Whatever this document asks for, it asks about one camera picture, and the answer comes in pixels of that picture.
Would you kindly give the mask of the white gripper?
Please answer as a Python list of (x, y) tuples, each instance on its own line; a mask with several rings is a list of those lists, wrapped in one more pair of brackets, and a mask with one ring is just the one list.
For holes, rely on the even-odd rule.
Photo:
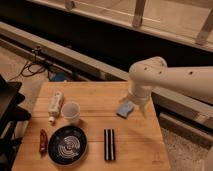
[(142, 114), (145, 114), (145, 106), (151, 98), (152, 89), (150, 87), (130, 88), (128, 94), (122, 98), (121, 104), (125, 101), (131, 101), (137, 105)]

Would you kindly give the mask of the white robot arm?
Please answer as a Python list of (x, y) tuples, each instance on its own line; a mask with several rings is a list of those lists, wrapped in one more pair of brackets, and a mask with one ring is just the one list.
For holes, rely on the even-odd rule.
[(169, 89), (213, 105), (213, 66), (168, 67), (159, 56), (135, 62), (129, 68), (127, 98), (145, 105), (155, 87)]

